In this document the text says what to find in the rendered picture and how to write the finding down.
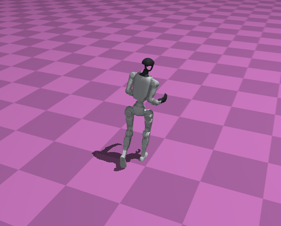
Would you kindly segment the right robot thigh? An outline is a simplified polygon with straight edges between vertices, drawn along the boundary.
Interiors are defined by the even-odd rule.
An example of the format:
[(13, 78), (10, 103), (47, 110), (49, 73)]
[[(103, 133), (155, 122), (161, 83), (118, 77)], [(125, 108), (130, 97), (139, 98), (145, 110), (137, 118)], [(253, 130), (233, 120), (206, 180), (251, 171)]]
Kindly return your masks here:
[(144, 138), (147, 138), (148, 132), (151, 132), (152, 122), (153, 122), (153, 111), (150, 109), (144, 110), (144, 119), (145, 119), (145, 130), (142, 135)]

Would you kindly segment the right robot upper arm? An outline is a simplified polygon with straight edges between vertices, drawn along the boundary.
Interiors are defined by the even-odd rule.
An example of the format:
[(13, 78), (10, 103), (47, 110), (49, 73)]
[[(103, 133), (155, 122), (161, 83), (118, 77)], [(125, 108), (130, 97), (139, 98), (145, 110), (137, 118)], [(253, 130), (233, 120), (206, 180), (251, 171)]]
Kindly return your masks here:
[(149, 96), (146, 99), (149, 103), (151, 103), (151, 100), (154, 98), (157, 88), (159, 87), (159, 82), (155, 79), (151, 79), (151, 86)]

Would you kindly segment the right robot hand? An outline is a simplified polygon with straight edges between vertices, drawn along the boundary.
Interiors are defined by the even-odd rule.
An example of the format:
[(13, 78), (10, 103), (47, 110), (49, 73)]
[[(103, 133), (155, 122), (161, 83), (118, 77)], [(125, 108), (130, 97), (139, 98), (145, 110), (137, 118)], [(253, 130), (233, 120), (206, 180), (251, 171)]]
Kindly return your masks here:
[(164, 103), (167, 100), (167, 94), (165, 93), (164, 97), (159, 98), (158, 101), (161, 101), (161, 103)]

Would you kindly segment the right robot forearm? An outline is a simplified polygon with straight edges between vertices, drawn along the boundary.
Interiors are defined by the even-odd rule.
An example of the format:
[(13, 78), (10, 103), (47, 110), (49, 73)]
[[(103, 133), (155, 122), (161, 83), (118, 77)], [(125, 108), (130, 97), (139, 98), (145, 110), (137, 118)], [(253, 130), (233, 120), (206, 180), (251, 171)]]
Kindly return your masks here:
[(151, 104), (152, 105), (160, 105), (161, 104), (161, 101), (158, 101), (158, 99), (157, 100), (155, 100), (154, 98), (151, 100)]

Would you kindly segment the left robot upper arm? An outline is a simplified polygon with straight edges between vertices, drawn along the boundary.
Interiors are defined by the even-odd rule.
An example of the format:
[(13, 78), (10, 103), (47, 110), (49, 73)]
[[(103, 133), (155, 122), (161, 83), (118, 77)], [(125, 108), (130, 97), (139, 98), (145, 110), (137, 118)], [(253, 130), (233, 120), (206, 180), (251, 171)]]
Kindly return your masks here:
[(136, 72), (131, 72), (129, 74), (129, 79), (128, 79), (128, 83), (127, 83), (127, 88), (126, 88), (126, 93), (128, 94), (132, 94), (132, 86), (134, 83), (134, 76), (135, 76)]

